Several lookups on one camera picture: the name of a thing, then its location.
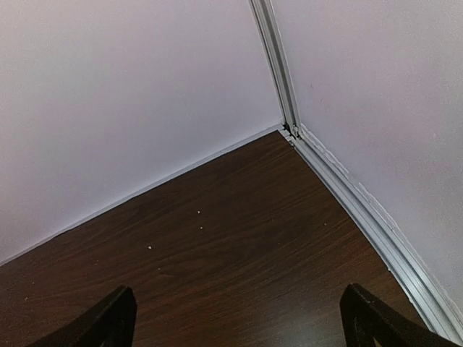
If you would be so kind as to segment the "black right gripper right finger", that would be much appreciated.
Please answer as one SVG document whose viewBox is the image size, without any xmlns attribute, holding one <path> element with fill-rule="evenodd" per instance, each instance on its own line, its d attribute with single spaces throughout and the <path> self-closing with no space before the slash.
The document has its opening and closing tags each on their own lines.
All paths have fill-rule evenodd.
<svg viewBox="0 0 463 347">
<path fill-rule="evenodd" d="M 455 346 L 399 314 L 357 283 L 349 284 L 340 300 L 347 346 Z"/>
</svg>

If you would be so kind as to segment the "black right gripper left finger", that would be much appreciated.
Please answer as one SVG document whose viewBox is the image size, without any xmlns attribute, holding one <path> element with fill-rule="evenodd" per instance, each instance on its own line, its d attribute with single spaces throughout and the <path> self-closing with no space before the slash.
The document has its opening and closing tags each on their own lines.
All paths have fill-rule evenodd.
<svg viewBox="0 0 463 347">
<path fill-rule="evenodd" d="M 120 286 L 64 327 L 32 346 L 131 346 L 137 302 L 133 290 Z"/>
</svg>

